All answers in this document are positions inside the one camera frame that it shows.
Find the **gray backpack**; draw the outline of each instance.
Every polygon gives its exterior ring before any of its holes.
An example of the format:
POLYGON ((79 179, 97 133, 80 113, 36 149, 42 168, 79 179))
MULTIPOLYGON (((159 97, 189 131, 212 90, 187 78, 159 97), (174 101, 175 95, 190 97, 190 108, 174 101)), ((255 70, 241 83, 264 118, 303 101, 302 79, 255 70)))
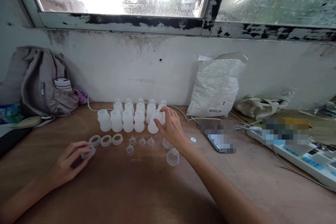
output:
POLYGON ((54 85, 55 79, 67 77, 64 62, 49 49, 18 47, 1 85, 0 105, 21 103, 24 115, 70 115, 78 107, 78 97, 73 90, 54 85))

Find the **white wall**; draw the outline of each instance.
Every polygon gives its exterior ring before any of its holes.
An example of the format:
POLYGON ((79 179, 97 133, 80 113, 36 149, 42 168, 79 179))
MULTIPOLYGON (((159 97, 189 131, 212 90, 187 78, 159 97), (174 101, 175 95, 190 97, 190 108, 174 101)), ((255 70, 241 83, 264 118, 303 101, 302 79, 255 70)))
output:
POLYGON ((300 109, 336 94, 336 47, 331 44, 48 31, 22 27, 25 21, 11 0, 0 0, 0 6, 0 81, 16 47, 34 45, 63 53, 72 83, 93 100, 165 98, 170 104, 188 105, 198 55, 243 51, 249 62, 236 100, 297 87, 288 108, 300 109))

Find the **sticker label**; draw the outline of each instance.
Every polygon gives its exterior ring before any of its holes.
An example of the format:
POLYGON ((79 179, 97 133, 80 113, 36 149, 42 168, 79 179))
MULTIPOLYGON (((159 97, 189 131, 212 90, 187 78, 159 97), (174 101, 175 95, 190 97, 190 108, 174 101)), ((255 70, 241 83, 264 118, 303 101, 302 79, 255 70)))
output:
POLYGON ((223 101, 222 103, 211 104, 209 112, 220 113, 224 108, 224 104, 225 104, 225 101, 223 101))

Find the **white water bottle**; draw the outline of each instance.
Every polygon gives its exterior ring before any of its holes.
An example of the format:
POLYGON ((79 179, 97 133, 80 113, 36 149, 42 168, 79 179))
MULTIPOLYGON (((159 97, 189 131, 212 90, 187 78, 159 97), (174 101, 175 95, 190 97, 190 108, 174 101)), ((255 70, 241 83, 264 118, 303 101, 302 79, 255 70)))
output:
POLYGON ((154 122, 155 118, 158 119, 161 122, 161 120, 162 120, 162 112, 160 112, 159 109, 157 109, 155 111, 155 113, 152 115, 152 118, 150 119, 149 124, 148 124, 148 131, 151 134, 155 134, 155 133, 157 133, 159 131, 158 127, 156 126, 156 124, 154 122))
POLYGON ((139 98, 138 102, 136 103, 136 110, 142 110, 143 116, 145 116, 146 110, 145 110, 145 102, 142 98, 139 98))
POLYGON ((114 132, 120 132, 123 128, 123 122, 118 109, 112 110, 110 120, 112 123, 112 130, 114 132))
POLYGON ((134 106, 133 106, 133 102, 130 98, 126 99, 125 110, 130 110, 132 112, 132 116, 134 116, 134 106))
POLYGON ((124 108, 123 108, 123 104, 121 103, 119 98, 114 99, 113 109, 118 110, 119 113, 120 113, 120 116, 122 116, 122 114, 124 112, 124 108))
MULTIPOLYGON (((158 105, 158 110, 162 109, 162 107, 167 107, 167 102, 165 100, 161 100, 159 105, 158 105)), ((166 122, 166 113, 162 112, 162 120, 161 120, 161 124, 165 124, 166 122)))
POLYGON ((142 132, 145 129, 145 116, 142 110, 136 110, 134 116, 134 129, 136 132, 142 132))
POLYGON ((147 104, 146 123, 149 124, 149 121, 151 120, 151 117, 154 114, 155 110, 156 110, 155 101, 154 99, 150 99, 147 104))
POLYGON ((125 110, 122 115, 122 121, 124 123, 124 131, 129 133, 134 129, 133 114, 130 110, 125 110))
POLYGON ((100 123, 100 129, 104 132, 110 131, 112 128, 112 123, 110 120, 110 115, 107 110, 98 111, 98 121, 100 123))

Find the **white plastic bag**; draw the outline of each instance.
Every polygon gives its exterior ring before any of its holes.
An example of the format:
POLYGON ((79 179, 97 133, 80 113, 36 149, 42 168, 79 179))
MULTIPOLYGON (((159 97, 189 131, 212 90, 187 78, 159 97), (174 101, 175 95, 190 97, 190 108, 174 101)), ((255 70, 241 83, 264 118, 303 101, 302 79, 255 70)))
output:
POLYGON ((238 78, 246 67, 246 55, 229 52, 214 58, 199 56, 198 60, 196 82, 187 115, 227 115, 238 93, 238 78))

